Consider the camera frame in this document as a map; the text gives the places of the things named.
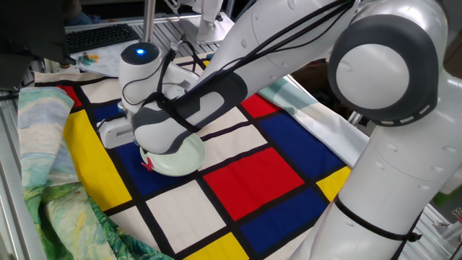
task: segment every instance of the computer monitor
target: computer monitor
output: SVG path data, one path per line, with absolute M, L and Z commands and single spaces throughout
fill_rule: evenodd
M 62 0 L 0 0 L 0 89 L 19 89 L 34 57 L 75 64 L 67 51 Z

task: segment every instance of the paper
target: paper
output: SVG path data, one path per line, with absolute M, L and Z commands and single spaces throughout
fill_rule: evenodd
M 80 70 L 85 72 L 92 72 L 102 74 L 105 76 L 118 77 L 118 62 L 121 58 L 121 53 L 128 46 L 138 43 L 138 40 L 132 40 L 126 43 L 119 43 L 102 48 L 96 48 L 89 51 L 82 51 L 71 55 L 77 61 L 77 66 Z M 79 62 L 79 57 L 86 52 L 89 55 L 98 55 L 98 62 L 93 62 L 91 65 L 86 66 Z

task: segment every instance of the keyboard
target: keyboard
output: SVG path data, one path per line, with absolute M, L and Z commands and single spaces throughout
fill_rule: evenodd
M 124 43 L 138 38 L 136 32 L 125 24 L 111 25 L 66 34 L 67 48 L 70 54 L 117 43 Z

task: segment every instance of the red square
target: red square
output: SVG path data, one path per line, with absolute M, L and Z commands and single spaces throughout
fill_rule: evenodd
M 73 87 L 71 86 L 57 86 L 57 87 L 66 91 L 67 95 L 74 101 L 74 106 L 72 106 L 72 108 L 78 108 L 79 106 L 82 105 L 82 102 L 80 102 L 79 98 L 75 94 Z
M 249 112 L 253 118 L 266 116 L 270 113 L 281 110 L 280 107 L 273 105 L 273 103 L 267 101 L 265 98 L 258 94 L 255 94 L 244 100 L 241 105 L 247 110 L 247 112 Z
M 273 148 L 233 162 L 204 179 L 234 220 L 303 184 Z

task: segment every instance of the green patterned cloth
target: green patterned cloth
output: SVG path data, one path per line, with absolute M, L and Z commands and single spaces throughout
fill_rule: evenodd
M 48 259 L 172 260 L 125 234 L 88 196 L 63 130 L 74 102 L 55 87 L 19 94 L 22 189 Z

